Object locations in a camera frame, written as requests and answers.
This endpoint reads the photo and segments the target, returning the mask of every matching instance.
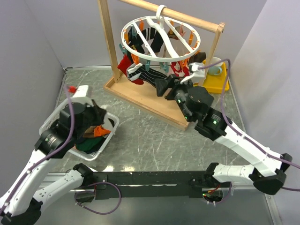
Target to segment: marble table top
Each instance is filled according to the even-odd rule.
[[[120,119],[116,134],[94,161],[67,153],[52,172],[65,172],[78,163],[97,171],[188,171],[206,170],[211,162],[225,165],[247,165],[232,150],[213,142],[194,130],[190,124],[181,131],[146,112],[119,100],[103,90],[112,76],[110,69],[71,69],[65,84],[92,87],[92,98],[98,105],[111,105],[112,114]],[[213,94],[212,107],[220,110],[220,95]],[[65,99],[64,93],[60,102]],[[225,94],[226,115],[242,127],[232,90]]]

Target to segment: wooden stand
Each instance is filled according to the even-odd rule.
[[[130,5],[147,9],[156,13],[158,5],[149,3],[143,0],[119,0]],[[111,20],[108,11],[107,0],[98,0],[99,11],[101,15],[105,40],[109,57],[111,61],[113,77],[105,84],[104,89],[116,97],[119,97],[138,108],[155,115],[166,121],[167,123],[185,130],[188,127],[188,122],[185,120],[181,110],[177,106],[175,101],[167,101],[163,97],[156,96],[156,90],[148,83],[143,85],[136,85],[131,83],[125,75],[122,74],[117,68],[118,61],[113,41],[113,31]],[[208,65],[215,53],[220,36],[224,30],[224,23],[215,24],[196,17],[186,15],[169,8],[164,8],[161,15],[168,16],[175,20],[179,20],[190,25],[199,27],[203,30],[207,30],[215,33],[210,52],[206,58],[206,65]]]

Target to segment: blue clothespin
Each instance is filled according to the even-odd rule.
[[[145,68],[146,68],[146,71],[149,71],[149,69],[150,69],[150,60],[147,60]]]
[[[122,44],[119,44],[119,47],[120,47],[122,53],[125,54],[125,55],[127,55],[127,49],[124,48],[124,46]]]
[[[133,27],[133,28],[132,28],[132,37],[133,37],[133,38],[136,38],[136,36],[137,36],[137,31],[136,31],[136,29]]]
[[[167,62],[163,63],[163,62],[159,62],[160,67],[166,72],[169,72],[169,65]]]

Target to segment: yellow tray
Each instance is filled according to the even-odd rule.
[[[223,65],[221,68],[222,68],[223,72],[220,75],[213,76],[213,75],[207,74],[207,76],[206,76],[206,79],[203,83],[203,87],[205,87],[206,90],[210,93],[217,93],[217,94],[222,93],[223,84],[224,84],[225,78],[227,76],[226,64],[224,62],[223,62]],[[225,91],[226,90],[229,90],[228,81],[226,82]]]

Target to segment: gray wall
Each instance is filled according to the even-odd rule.
[[[225,22],[225,32],[216,55],[235,59],[266,0],[149,0],[158,5],[219,24]],[[97,0],[26,0],[41,24],[57,58],[63,67],[109,65]],[[129,21],[154,13],[109,0],[109,10],[119,60],[120,31]],[[213,33],[198,30],[201,49],[208,52]]]
[[[54,109],[63,70],[23,0],[0,0],[0,196],[26,165]]]
[[[250,135],[273,151],[300,163],[298,0],[268,0],[232,69],[238,104]],[[287,171],[285,186],[300,188],[300,172]],[[300,194],[276,195],[284,224],[299,224]]]

